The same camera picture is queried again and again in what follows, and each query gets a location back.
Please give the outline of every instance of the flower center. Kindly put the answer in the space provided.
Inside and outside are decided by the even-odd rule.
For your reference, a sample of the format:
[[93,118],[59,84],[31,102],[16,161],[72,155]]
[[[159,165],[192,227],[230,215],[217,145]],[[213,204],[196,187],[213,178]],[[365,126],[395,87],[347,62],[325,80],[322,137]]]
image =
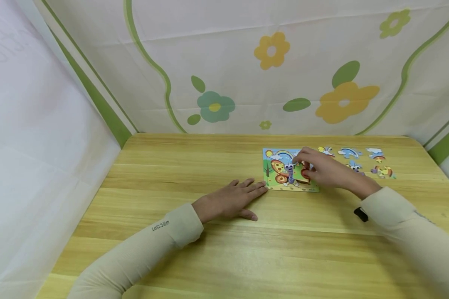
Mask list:
[[216,112],[221,108],[221,105],[219,103],[213,103],[209,108],[211,112]]
[[389,28],[394,28],[397,24],[399,23],[399,20],[398,19],[395,19],[394,21],[392,21],[390,24],[389,24]]
[[276,54],[276,47],[273,45],[269,46],[266,54],[268,54],[269,57],[273,57]]
[[348,98],[343,98],[339,101],[339,106],[346,107],[349,105],[349,103],[351,103],[351,101]]

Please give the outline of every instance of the flower pattern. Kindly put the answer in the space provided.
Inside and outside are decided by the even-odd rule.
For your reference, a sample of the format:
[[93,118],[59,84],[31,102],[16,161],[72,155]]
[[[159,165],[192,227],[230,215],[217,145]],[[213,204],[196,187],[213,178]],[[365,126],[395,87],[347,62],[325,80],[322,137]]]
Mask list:
[[409,9],[401,10],[400,12],[391,13],[386,21],[381,23],[379,29],[381,30],[380,38],[394,37],[401,29],[411,21],[409,16]]
[[259,40],[259,46],[255,49],[254,55],[261,60],[261,68],[263,70],[270,67],[278,67],[284,63],[284,55],[288,53],[290,43],[286,41],[283,32],[275,32],[272,37],[264,35]]
[[197,98],[197,105],[201,108],[203,119],[210,123],[228,120],[229,114],[234,111],[234,101],[214,91],[206,91]]
[[269,120],[265,120],[259,124],[262,130],[269,130],[271,128],[271,122]]
[[358,88],[352,81],[344,82],[320,98],[321,106],[316,110],[316,116],[321,117],[326,123],[340,123],[352,115],[363,112],[378,92],[379,86]]

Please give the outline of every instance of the green wavy line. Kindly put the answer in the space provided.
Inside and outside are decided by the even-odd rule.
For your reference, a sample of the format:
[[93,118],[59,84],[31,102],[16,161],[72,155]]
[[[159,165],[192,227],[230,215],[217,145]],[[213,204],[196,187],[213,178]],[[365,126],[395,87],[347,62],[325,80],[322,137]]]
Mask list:
[[171,117],[171,120],[173,120],[175,126],[180,129],[182,133],[187,133],[185,129],[180,125],[178,120],[175,117],[175,114],[173,112],[173,108],[171,108],[170,104],[170,94],[171,94],[171,82],[168,75],[165,73],[165,71],[159,66],[155,61],[151,59],[151,57],[148,55],[148,53],[145,50],[145,47],[143,47],[143,44],[140,41],[140,37],[138,36],[138,32],[136,31],[136,27],[133,20],[133,10],[132,10],[132,0],[123,0],[123,10],[125,13],[125,20],[126,20],[126,26],[128,28],[128,32],[130,32],[131,38],[133,39],[133,43],[138,48],[138,50],[143,55],[143,58],[148,62],[153,69],[155,69],[162,78],[165,81],[166,84],[166,92],[165,92],[165,104],[166,108],[168,110],[168,114]]
[[423,147],[427,147],[427,145],[429,145],[431,143],[431,141],[433,141],[437,135],[439,135],[445,128],[447,128],[447,126],[449,125],[449,120],[441,127],[441,129],[439,129],[424,145]]
[[412,66],[412,63],[414,60],[419,57],[419,55],[426,50],[427,47],[429,47],[436,39],[438,39],[441,35],[443,35],[447,30],[449,29],[449,21],[445,23],[445,25],[436,32],[435,35],[432,35],[431,38],[429,38],[427,41],[425,41],[423,44],[420,45],[419,48],[417,48],[416,51],[414,51],[413,54],[407,59],[406,63],[404,64],[404,67],[401,71],[401,85],[399,86],[399,89],[397,90],[394,97],[391,99],[389,104],[386,106],[386,108],[382,111],[381,114],[372,122],[366,129],[363,129],[361,132],[355,134],[355,135],[363,135],[367,133],[370,129],[373,129],[379,122],[382,121],[382,119],[386,116],[386,114],[391,110],[391,108],[394,106],[394,104],[397,102],[397,99],[401,95],[402,91],[404,90],[405,86],[407,85],[407,79],[409,77],[409,69]]
[[105,84],[105,82],[103,81],[103,79],[101,79],[101,77],[98,75],[98,72],[95,70],[95,68],[91,65],[90,61],[87,59],[87,57],[85,56],[85,54],[83,53],[83,51],[80,49],[80,47],[78,47],[78,44],[74,41],[74,39],[72,38],[72,36],[70,35],[70,33],[67,31],[67,29],[65,28],[65,26],[63,25],[63,23],[60,21],[60,19],[58,19],[57,14],[55,14],[54,10],[52,9],[52,7],[48,4],[47,0],[42,0],[42,3],[44,4],[44,6],[46,7],[46,9],[48,9],[48,12],[50,12],[50,14],[52,15],[52,17],[55,19],[55,21],[58,23],[58,25],[60,26],[60,28],[62,29],[62,31],[65,33],[65,35],[68,37],[68,39],[71,41],[71,43],[73,44],[73,46],[76,48],[76,50],[78,51],[78,53],[80,53],[80,55],[82,56],[83,60],[85,60],[86,64],[88,65],[88,67],[91,69],[91,71],[95,74],[96,78],[98,78],[98,81],[100,81],[100,83],[104,86],[104,88],[106,89],[106,91],[108,92],[108,94],[110,95],[110,97],[113,99],[113,101],[115,102],[115,104],[118,106],[118,108],[120,108],[121,113],[123,113],[123,115],[126,117],[126,119],[128,120],[128,122],[132,125],[133,129],[136,130],[136,132],[139,132],[139,130],[136,128],[136,126],[134,125],[134,123],[132,122],[132,120],[128,117],[128,114],[126,114],[125,110],[121,107],[120,103],[118,103],[118,101],[116,100],[115,96],[111,93],[110,89],[108,88],[108,86]]

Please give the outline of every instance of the arm sleeve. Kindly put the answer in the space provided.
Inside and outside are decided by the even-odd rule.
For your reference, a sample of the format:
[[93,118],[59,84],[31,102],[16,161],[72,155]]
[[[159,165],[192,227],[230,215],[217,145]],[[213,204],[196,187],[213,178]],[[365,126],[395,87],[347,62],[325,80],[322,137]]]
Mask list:
[[388,187],[364,199],[361,208],[449,298],[449,235]]
[[196,241],[202,231],[203,225],[191,204],[171,211],[86,268],[67,299],[121,299],[165,254]]

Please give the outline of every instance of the wood grain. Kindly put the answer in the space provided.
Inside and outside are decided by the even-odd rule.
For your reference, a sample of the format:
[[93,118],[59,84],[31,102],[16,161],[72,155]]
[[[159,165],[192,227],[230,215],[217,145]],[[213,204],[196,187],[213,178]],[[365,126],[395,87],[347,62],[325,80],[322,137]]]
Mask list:
[[[449,180],[414,139],[401,136],[134,135],[123,148],[37,298],[64,299],[99,256],[165,213],[233,179],[261,180],[262,148],[354,147],[366,175],[449,233]],[[384,151],[397,179],[370,173],[366,147]],[[346,162],[337,155],[337,160]],[[258,222],[216,220],[166,257],[124,298],[438,298],[405,258],[353,210],[343,190],[270,190]]]

